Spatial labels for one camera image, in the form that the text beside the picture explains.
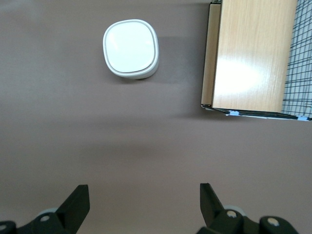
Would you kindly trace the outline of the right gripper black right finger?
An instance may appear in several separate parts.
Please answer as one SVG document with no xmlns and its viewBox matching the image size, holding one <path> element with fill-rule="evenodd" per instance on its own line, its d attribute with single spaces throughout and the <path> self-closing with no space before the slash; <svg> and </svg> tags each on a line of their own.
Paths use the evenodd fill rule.
<svg viewBox="0 0 312 234">
<path fill-rule="evenodd" d="M 258 234 L 259 224 L 236 208 L 225 208 L 209 183 L 200 184 L 200 210 L 205 226 L 199 234 Z"/>
</svg>

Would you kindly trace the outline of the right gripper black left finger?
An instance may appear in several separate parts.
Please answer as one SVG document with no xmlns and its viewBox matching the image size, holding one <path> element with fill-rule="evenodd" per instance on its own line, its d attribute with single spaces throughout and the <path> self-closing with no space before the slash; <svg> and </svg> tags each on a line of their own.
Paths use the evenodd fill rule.
<svg viewBox="0 0 312 234">
<path fill-rule="evenodd" d="M 88 185 L 79 185 L 57 208 L 19 228 L 20 234 L 75 234 L 90 211 Z"/>
</svg>

